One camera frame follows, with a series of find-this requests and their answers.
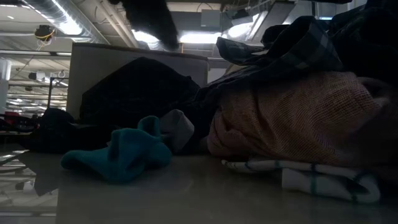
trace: knit fabric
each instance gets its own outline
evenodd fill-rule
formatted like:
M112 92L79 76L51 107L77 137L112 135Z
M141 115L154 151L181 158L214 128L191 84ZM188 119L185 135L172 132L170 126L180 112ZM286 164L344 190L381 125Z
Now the knit fabric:
M314 73L296 82L231 90L221 97L208 148L222 157L388 164L397 158L396 102L388 85L353 73Z
M114 131L109 147L67 152L61 166L78 172L94 172L109 182L125 183L146 169L167 166L171 157L160 136L159 119L148 116L139 122L137 129Z

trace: green stripe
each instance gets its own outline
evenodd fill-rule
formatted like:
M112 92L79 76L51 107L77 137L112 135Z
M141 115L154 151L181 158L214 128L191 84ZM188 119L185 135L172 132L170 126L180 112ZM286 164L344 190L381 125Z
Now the green stripe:
M311 164L311 194L317 194L317 165Z

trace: ceiling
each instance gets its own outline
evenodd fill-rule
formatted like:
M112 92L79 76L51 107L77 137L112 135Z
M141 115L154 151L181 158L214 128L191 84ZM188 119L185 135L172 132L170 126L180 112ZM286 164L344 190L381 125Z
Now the ceiling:
M39 25L52 24L42 15L27 7L5 7L1 6L4 2L13 2L10 0L0 0L0 49L1 50L37 50L45 52L71 52L73 40L65 38L61 31L57 31L51 43L43 45L35 38L34 31ZM201 10L213 8L215 10L225 11L239 7L256 5L258 0L172 0L168 1L169 9L172 11L173 19L177 29L181 30L200 30L201 29ZM262 22L261 29L266 29L274 24L281 24L284 21L294 21L298 16L311 15L311 3L308 1L284 1L289 2L292 6L289 8L278 9L274 13L274 18L267 22ZM105 15L96 10L95 0L72 0L72 3L81 11L82 14L91 22L92 25L100 32L100 34L111 45L127 47L125 41L116 32L116 29L105 18ZM336 14L337 12L346 11L350 6L329 6L321 5L322 11L326 14ZM124 10L121 5L115 6L114 10L118 12L120 18L125 18ZM263 9L271 17L272 10ZM128 22L124 19L124 25L131 30ZM261 38L253 38L252 41L246 41L248 44L259 45ZM178 52L184 54L195 54L209 58L220 58L218 49L215 44L181 44ZM48 82L44 80L30 80L28 75L30 72L44 71L47 75L57 74L61 71L65 72L68 77L70 66L70 57L53 57L53 56L31 56L31 55L9 55L0 53L0 59L8 59L12 62L11 79L9 81L9 95L7 107L11 111L32 115L41 114L47 107L47 98L49 93ZM226 68L229 64L221 60L210 63L211 68ZM64 84L68 84L67 80L62 80ZM54 82L55 88L52 90L51 106L64 108L66 106L67 88L65 85Z

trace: fabric fold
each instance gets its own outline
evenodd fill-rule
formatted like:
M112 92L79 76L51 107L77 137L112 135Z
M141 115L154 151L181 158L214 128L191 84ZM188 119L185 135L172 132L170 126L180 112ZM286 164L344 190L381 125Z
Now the fabric fold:
M148 116L137 129L120 129L112 133L109 147L95 151L69 151L61 160L64 169L94 172L109 182L126 183L146 169L170 163L172 153L162 142L159 119Z

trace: black cloth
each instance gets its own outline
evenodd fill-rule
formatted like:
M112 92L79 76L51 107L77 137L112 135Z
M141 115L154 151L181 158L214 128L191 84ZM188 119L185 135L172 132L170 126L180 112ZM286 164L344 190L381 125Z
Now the black cloth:
M333 18L330 35L346 70L398 85L397 16L389 9L365 6Z
M352 2L353 0L306 0L306 1L346 4L346 3Z
M67 112L49 108L40 120L40 126L29 138L20 142L30 151L63 154L70 150L95 150L107 146L116 126L76 124Z
M136 128L146 116L160 118L173 109L184 108L198 90L190 77L156 60L137 58L83 94L81 122Z

